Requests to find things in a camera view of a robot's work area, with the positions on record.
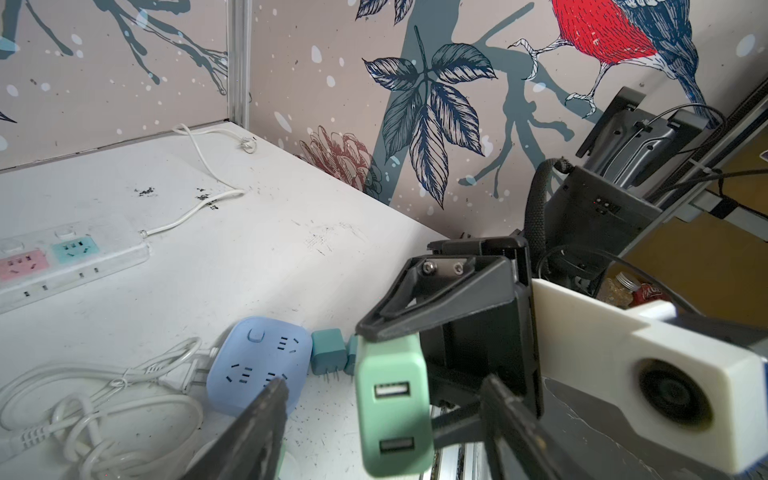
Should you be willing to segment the green charger plug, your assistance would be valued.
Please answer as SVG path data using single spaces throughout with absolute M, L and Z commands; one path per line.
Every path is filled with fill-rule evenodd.
M 419 336 L 361 339 L 355 371 L 361 454 L 374 478 L 420 475 L 431 468 L 434 441 Z

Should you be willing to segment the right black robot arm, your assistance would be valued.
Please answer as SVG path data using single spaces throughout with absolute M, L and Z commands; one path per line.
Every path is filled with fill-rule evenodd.
M 554 158 L 536 169 L 522 230 L 432 242 L 358 323 L 357 334 L 369 342 L 420 341 L 431 404 L 471 404 L 494 375 L 541 415 L 543 313 L 533 280 L 595 296 L 609 266 L 660 217 L 659 197 L 720 178 L 704 167 L 635 194 L 667 161 L 695 153 L 693 140 L 705 127 L 714 127 L 710 144 L 729 129 L 719 110 L 700 101 L 657 115 L 642 101 L 640 92 L 621 89 L 577 150 L 581 165 Z

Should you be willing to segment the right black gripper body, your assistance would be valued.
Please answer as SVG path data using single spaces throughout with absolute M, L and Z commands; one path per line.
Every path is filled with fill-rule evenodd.
M 471 313 L 421 333 L 427 361 L 430 402 L 459 407 L 475 401 L 483 379 L 493 374 L 539 418 L 543 393 L 528 243 L 520 235 L 440 240 L 433 254 L 507 260 L 502 278 L 480 282 L 480 293 L 511 296 L 499 306 Z

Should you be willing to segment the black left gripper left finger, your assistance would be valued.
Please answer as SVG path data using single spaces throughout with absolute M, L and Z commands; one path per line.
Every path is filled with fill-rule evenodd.
M 281 465 L 288 396 L 284 380 L 270 382 L 182 477 L 198 480 L 276 479 Z

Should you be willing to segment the blue square socket cube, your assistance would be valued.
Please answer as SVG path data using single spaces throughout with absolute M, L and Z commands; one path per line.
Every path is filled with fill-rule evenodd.
M 249 317 L 231 329 L 206 379 L 212 408 L 239 416 L 274 380 L 288 388 L 286 413 L 299 402 L 309 372 L 312 341 L 304 328 L 266 317 Z

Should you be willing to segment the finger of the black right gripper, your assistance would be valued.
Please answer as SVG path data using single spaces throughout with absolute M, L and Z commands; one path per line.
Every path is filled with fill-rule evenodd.
M 518 318 L 522 285 L 513 261 L 490 255 L 409 259 L 355 333 L 372 343 L 395 340 L 475 315 L 511 309 Z

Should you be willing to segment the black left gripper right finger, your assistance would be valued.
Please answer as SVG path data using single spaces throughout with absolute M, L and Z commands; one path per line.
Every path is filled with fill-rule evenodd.
M 494 375 L 481 385 L 480 419 L 492 479 L 590 477 Z

